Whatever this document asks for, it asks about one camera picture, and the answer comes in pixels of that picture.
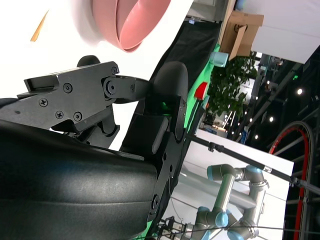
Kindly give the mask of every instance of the white table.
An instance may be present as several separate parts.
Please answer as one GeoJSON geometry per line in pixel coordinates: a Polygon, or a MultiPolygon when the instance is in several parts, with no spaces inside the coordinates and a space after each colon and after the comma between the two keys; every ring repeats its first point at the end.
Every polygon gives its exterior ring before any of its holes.
{"type": "MultiPolygon", "coordinates": [[[[85,55],[101,62],[114,61],[120,74],[149,80],[165,51],[176,37],[193,0],[171,0],[152,33],[133,53],[125,53],[98,34],[90,0],[16,0],[0,3],[0,98],[27,92],[23,80],[77,66],[85,55]],[[36,42],[30,42],[46,11],[36,42]]],[[[118,150],[137,103],[114,104],[120,131],[111,145],[118,150]]]]}

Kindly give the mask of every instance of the black rod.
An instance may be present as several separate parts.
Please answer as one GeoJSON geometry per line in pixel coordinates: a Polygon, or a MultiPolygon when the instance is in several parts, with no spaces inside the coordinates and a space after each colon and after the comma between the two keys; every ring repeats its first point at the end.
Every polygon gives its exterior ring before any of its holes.
{"type": "Polygon", "coordinates": [[[280,172],[278,170],[275,170],[275,169],[272,169],[271,167],[267,166],[267,165],[264,165],[260,162],[257,162],[255,160],[252,160],[251,158],[249,157],[246,157],[246,156],[243,156],[235,151],[232,151],[228,148],[225,148],[224,146],[222,145],[219,145],[219,144],[216,144],[214,142],[209,142],[209,141],[206,141],[204,139],[201,139],[199,137],[196,137],[195,135],[191,135],[191,134],[187,134],[185,136],[187,139],[195,142],[195,143],[198,143],[198,144],[201,144],[205,147],[208,147],[208,149],[210,151],[213,152],[213,150],[217,150],[218,152],[220,153],[224,153],[228,156],[231,156],[235,159],[238,159],[246,164],[250,164],[258,169],[261,169],[267,173],[270,173],[280,179],[283,179],[291,184],[294,184],[295,186],[299,187],[299,188],[305,188],[305,189],[308,189],[309,191],[317,194],[317,195],[320,195],[320,188],[314,186],[314,185],[311,185],[309,183],[307,183],[306,181],[304,180],[301,180],[299,178],[296,178],[296,177],[293,177],[293,176],[289,176],[287,174],[284,174],[283,172],[280,172]]]}

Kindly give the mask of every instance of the pink bowl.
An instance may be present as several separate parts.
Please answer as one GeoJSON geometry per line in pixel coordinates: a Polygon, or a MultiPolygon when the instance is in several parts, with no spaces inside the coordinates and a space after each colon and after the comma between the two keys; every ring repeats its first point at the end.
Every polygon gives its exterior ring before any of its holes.
{"type": "Polygon", "coordinates": [[[171,0],[93,0],[92,10],[103,37],[133,52],[155,28],[171,0]]]}

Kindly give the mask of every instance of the potted plant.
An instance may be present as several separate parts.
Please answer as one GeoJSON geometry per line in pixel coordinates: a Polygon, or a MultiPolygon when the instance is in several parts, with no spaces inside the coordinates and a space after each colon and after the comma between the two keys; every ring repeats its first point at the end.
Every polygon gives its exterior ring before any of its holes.
{"type": "Polygon", "coordinates": [[[235,111],[238,118],[243,115],[247,94],[240,92],[240,86],[248,82],[249,78],[256,79],[255,56],[255,52],[247,57],[236,56],[225,67],[213,68],[207,109],[212,115],[221,116],[223,112],[229,114],[231,111],[235,111]]]}

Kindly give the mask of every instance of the cardboard box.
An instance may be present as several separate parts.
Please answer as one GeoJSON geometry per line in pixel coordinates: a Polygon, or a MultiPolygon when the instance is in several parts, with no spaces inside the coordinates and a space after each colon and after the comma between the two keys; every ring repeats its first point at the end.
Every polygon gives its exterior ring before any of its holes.
{"type": "Polygon", "coordinates": [[[252,43],[263,22],[263,15],[233,11],[226,24],[220,52],[228,53],[229,60],[235,56],[249,56],[252,43]]]}

